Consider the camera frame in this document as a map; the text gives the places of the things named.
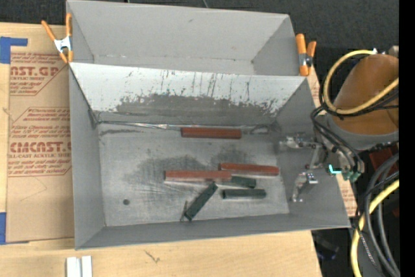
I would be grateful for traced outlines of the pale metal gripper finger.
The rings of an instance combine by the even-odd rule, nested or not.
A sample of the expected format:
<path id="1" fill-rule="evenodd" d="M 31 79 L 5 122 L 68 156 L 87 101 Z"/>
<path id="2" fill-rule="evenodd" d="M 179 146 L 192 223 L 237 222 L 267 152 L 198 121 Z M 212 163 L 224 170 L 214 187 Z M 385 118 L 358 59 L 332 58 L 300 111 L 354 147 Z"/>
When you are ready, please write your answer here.
<path id="1" fill-rule="evenodd" d="M 314 188 L 317 187 L 319 181 L 313 172 L 306 171 L 299 173 L 294 181 L 291 201 L 303 202 L 305 196 L 308 195 Z"/>
<path id="2" fill-rule="evenodd" d="M 286 136 L 278 143 L 280 149 L 315 149 L 317 143 L 299 136 Z"/>

